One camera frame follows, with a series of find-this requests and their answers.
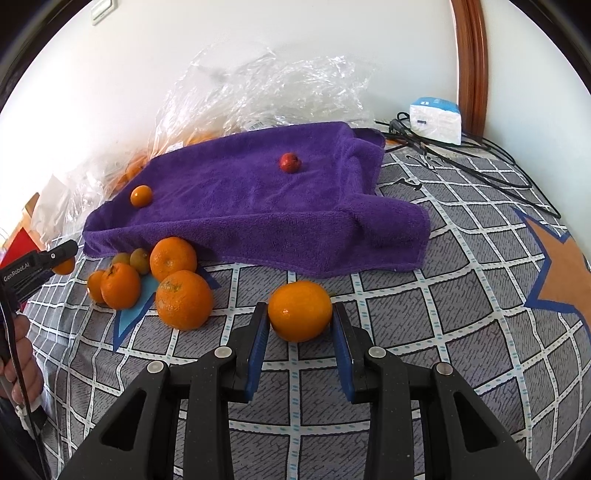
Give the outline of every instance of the purple towel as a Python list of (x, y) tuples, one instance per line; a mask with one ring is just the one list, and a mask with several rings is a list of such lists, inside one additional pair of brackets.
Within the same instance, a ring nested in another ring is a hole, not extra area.
[[(279, 158), (295, 152), (302, 169)], [(340, 122), (231, 135), (153, 159), (90, 214), (84, 252), (107, 257), (179, 236), (200, 260), (247, 262), (330, 277), (419, 268), (429, 237), (421, 207), (375, 195), (384, 139)], [(136, 209), (138, 185), (154, 192)]]

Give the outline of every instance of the tangerine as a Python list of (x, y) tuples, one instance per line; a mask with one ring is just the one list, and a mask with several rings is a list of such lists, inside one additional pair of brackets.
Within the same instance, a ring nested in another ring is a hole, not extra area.
[(152, 189), (147, 185), (140, 185), (134, 188), (130, 197), (131, 205), (136, 208), (142, 208), (152, 203)]
[(127, 175), (123, 174), (117, 179), (115, 186), (113, 187), (113, 192), (118, 193), (128, 184), (129, 180), (127, 179)]
[(160, 319), (178, 330), (203, 325), (213, 310), (213, 293), (194, 272), (180, 270), (164, 279), (156, 289), (156, 311)]
[(131, 263), (131, 255), (126, 253), (115, 255), (113, 260), (111, 260), (111, 265), (115, 265), (116, 263), (127, 263), (129, 265)]
[(148, 156), (145, 154), (138, 154), (131, 159), (127, 168), (125, 169), (125, 176), (127, 181), (133, 180), (139, 172), (144, 169), (144, 165), (147, 163)]
[(276, 289), (267, 312), (279, 337), (287, 342), (305, 342), (321, 334), (329, 324), (332, 303), (320, 285), (300, 280)]
[(189, 137), (189, 139), (185, 142), (185, 147), (189, 145), (196, 145), (198, 143), (206, 142), (208, 140), (213, 140), (214, 138), (218, 138), (219, 135), (215, 132), (195, 132), (193, 135)]
[(140, 275), (150, 273), (150, 254), (143, 248), (137, 248), (129, 258), (129, 264), (134, 267)]
[(56, 275), (69, 275), (74, 271), (76, 266), (76, 259), (74, 257), (68, 258), (65, 262), (60, 263), (58, 266), (53, 267), (53, 273)]
[(126, 263), (111, 265), (101, 278), (100, 292), (105, 303), (112, 309), (130, 309), (141, 293), (139, 273)]
[(88, 296), (95, 303), (105, 302), (103, 294), (100, 291), (100, 283), (103, 279), (103, 273), (105, 273), (105, 270), (97, 270), (93, 272), (90, 277), (88, 277), (88, 280), (86, 280), (86, 290), (88, 291)]
[(189, 242), (177, 236), (162, 239), (150, 255), (150, 270), (158, 281), (180, 270), (197, 270), (197, 253)]

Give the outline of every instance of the bed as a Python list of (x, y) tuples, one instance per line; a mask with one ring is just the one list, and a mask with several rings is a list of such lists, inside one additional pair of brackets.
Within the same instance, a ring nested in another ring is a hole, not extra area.
[[(458, 161), (523, 181), (505, 163), (482, 157)], [(536, 189), (518, 192), (544, 203)], [(553, 255), (544, 238), (566, 240), (567, 229), (406, 147), (385, 154), (376, 194), (428, 211), (424, 267), (410, 273), (363, 271), (319, 283), (333, 301), (344, 302), (353, 323), (377, 345), (417, 365), (452, 363), (540, 478), (558, 478), (591, 433), (591, 343), (584, 315), (577, 313), (584, 310), (544, 303), (538, 291)], [(25, 310), (45, 375), (50, 419), (43, 439), (54, 476), (149, 362), (182, 364), (224, 345), (233, 328), (248, 322), (258, 301), (302, 279), (257, 265), (204, 264), (221, 285), (204, 327), (171, 330), (149, 310), (113, 352), (114, 312), (93, 304), (85, 285), (109, 261), (80, 253), (74, 273), (54, 277)], [(536, 292), (539, 298), (532, 297)], [(413, 407), (415, 475), (422, 479), (421, 419), (418, 405)], [(183, 474), (185, 408), (182, 404), (175, 479)], [(363, 478), (369, 408), (346, 402), (328, 332), (297, 345), (271, 331), (259, 390), (248, 405), (230, 404), (229, 417), (237, 480)]]

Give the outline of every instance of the transparent plastic wrap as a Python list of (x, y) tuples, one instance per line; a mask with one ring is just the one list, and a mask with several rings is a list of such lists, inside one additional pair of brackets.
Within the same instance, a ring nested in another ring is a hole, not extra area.
[(86, 218), (122, 189), (148, 162), (145, 150), (92, 157), (65, 174), (52, 176), (31, 217), (45, 246), (58, 237), (80, 235)]
[(4, 255), (6, 255), (6, 249), (4, 248), (6, 240), (8, 240), (8, 234), (6, 233), (6, 230), (0, 228), (0, 263), (2, 263)]
[(371, 68), (345, 57), (287, 61), (267, 52), (231, 72), (211, 66), (218, 47), (201, 51), (160, 109), (150, 158), (237, 132), (309, 122), (372, 127), (364, 107)]
[[(240, 60), (245, 50), (216, 45), (193, 59), (167, 93), (147, 150), (89, 158), (65, 176), (52, 177), (31, 220), (43, 243), (79, 235), (92, 210), (119, 192), (150, 158), (168, 151), (279, 125), (344, 121), (373, 126), (374, 117), (361, 100), (369, 66), (344, 57), (288, 61), (260, 45), (249, 57), (254, 60)], [(228, 68), (232, 62), (237, 66)]]

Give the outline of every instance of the screw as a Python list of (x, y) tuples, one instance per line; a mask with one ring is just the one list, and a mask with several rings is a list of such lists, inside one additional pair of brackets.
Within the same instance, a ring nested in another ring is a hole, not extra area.
[(213, 353), (218, 358), (228, 358), (232, 354), (232, 349), (228, 346), (219, 346)]
[(368, 354), (373, 358), (384, 358), (386, 356), (386, 350), (380, 346), (373, 346), (368, 350)]
[(164, 369), (164, 364), (160, 360), (154, 360), (148, 364), (148, 372), (157, 374)]
[(437, 373), (442, 375), (451, 375), (453, 373), (453, 367), (447, 362), (439, 362), (435, 369)]

